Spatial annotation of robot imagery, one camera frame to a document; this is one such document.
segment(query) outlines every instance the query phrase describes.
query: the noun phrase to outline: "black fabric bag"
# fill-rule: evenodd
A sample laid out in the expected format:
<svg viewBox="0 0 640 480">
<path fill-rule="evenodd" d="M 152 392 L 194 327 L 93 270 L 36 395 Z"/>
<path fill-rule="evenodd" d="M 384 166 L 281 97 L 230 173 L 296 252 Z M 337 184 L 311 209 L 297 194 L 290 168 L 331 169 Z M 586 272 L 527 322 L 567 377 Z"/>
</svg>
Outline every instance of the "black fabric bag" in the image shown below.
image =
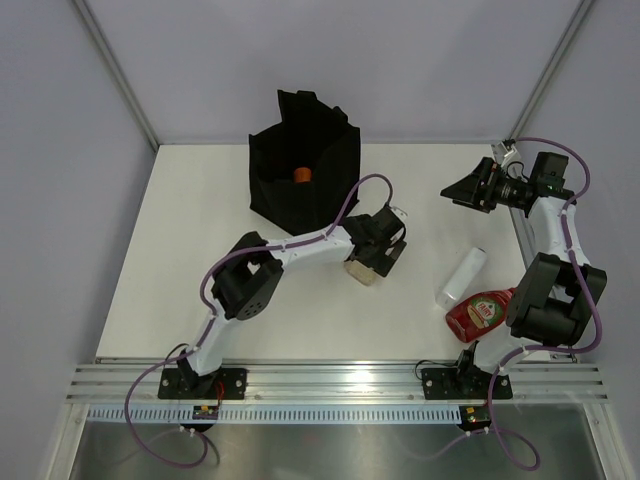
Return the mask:
<svg viewBox="0 0 640 480">
<path fill-rule="evenodd" d="M 249 135 L 250 207 L 300 235 L 333 222 L 360 178 L 360 129 L 314 92 L 278 90 L 278 104 L 282 122 Z M 299 167 L 311 170 L 311 181 L 294 182 Z M 346 213 L 357 202 L 356 193 Z"/>
</svg>

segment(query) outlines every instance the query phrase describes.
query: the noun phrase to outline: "white wall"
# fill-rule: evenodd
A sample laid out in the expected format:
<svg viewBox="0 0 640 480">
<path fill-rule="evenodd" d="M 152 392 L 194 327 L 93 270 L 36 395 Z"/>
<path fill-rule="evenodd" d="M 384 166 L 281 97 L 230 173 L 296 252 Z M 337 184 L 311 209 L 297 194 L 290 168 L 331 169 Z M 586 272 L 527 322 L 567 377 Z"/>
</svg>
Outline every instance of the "white wall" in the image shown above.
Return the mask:
<svg viewBox="0 0 640 480">
<path fill-rule="evenodd" d="M 367 141 L 482 141 L 515 123 L 578 0 L 87 0 L 162 143 L 246 143 L 276 89 Z"/>
<path fill-rule="evenodd" d="M 571 146 L 589 163 L 591 190 L 576 223 L 585 253 L 608 274 L 600 301 L 603 344 L 594 354 L 611 388 L 627 448 L 640 472 L 640 2 L 596 2 L 527 135 Z M 544 146 L 524 147 L 532 163 Z M 582 186 L 575 164 L 569 186 Z"/>
<path fill-rule="evenodd" d="M 153 155 L 68 2 L 0 15 L 0 476 L 36 478 L 91 359 Z"/>
</svg>

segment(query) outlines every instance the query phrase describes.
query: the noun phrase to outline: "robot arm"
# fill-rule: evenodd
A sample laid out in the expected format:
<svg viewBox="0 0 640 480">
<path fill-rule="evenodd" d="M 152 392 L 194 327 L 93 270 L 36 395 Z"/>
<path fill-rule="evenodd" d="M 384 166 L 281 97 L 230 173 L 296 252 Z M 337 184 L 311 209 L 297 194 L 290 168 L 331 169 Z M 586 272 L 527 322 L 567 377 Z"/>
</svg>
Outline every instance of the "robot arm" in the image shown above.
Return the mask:
<svg viewBox="0 0 640 480">
<path fill-rule="evenodd" d="M 372 275 L 386 277 L 406 246 L 405 219 L 402 210 L 385 205 L 374 216 L 347 217 L 336 228 L 284 240 L 266 240 L 257 232 L 245 234 L 231 252 L 251 247 L 272 249 L 232 258 L 214 275 L 215 321 L 211 321 L 210 312 L 196 337 L 202 338 L 208 328 L 205 340 L 195 353 L 177 362 L 187 388 L 195 393 L 210 389 L 229 334 L 267 307 L 284 273 L 346 262 L 347 271 L 363 283 L 369 283 Z"/>
<path fill-rule="evenodd" d="M 514 292 L 507 309 L 507 328 L 496 329 L 462 352 L 456 373 L 459 390 L 470 388 L 468 384 L 460 386 L 469 378 L 475 382 L 474 389 L 482 390 L 487 375 L 514 348 L 530 344 L 573 346 L 582 337 L 591 311 L 570 263 L 563 215 L 571 236 L 571 250 L 596 303 L 607 281 L 606 273 L 593 268 L 580 247 L 574 224 L 575 202 L 565 210 L 567 200 L 574 196 L 564 188 L 568 157 L 539 153 L 531 176 L 525 181 L 507 172 L 509 163 L 519 159 L 513 142 L 496 145 L 493 151 L 498 160 L 504 160 L 502 165 L 485 157 L 470 175 L 442 190 L 441 195 L 485 213 L 498 204 L 523 210 L 539 253 Z"/>
</svg>

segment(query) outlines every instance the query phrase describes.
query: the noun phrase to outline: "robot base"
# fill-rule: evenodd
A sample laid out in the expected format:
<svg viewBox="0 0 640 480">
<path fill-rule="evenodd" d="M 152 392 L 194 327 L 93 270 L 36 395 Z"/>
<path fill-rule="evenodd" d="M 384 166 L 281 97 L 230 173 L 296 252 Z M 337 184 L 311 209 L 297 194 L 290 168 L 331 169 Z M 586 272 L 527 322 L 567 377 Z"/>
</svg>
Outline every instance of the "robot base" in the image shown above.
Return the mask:
<svg viewBox="0 0 640 480">
<path fill-rule="evenodd" d="M 422 369 L 422 389 L 425 400 L 486 400 L 491 375 L 477 368 L 470 368 L 460 376 L 456 367 Z M 513 398 L 508 376 L 498 377 L 493 398 Z"/>
<path fill-rule="evenodd" d="M 247 388 L 247 370 L 226 367 L 215 372 L 209 388 L 197 393 L 187 386 L 179 369 L 165 368 L 160 378 L 158 398 L 161 400 L 217 400 L 218 392 L 215 385 L 218 382 L 222 382 L 224 387 L 223 400 L 244 400 Z"/>
</svg>

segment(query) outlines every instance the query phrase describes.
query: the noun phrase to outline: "white table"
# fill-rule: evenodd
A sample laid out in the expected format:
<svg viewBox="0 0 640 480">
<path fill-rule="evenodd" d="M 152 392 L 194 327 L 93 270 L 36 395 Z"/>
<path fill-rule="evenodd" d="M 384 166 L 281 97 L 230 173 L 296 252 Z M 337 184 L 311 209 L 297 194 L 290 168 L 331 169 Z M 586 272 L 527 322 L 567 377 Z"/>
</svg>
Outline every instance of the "white table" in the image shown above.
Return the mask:
<svg viewBox="0 0 640 480">
<path fill-rule="evenodd" d="M 490 215 L 440 190 L 467 175 L 488 145 L 363 145 L 361 174 L 393 182 L 409 214 L 407 247 L 386 279 L 365 287 L 341 265 L 285 274 L 269 307 L 230 339 L 229 359 L 455 359 L 464 344 L 435 293 L 473 246 L 488 261 L 468 294 L 518 284 L 524 264 L 507 208 Z M 244 233 L 288 236 L 249 210 L 248 147 L 163 146 L 126 256 L 98 357 L 164 357 L 192 342 L 206 307 L 202 276 Z M 386 186 L 360 188 L 353 213 L 375 213 Z"/>
</svg>

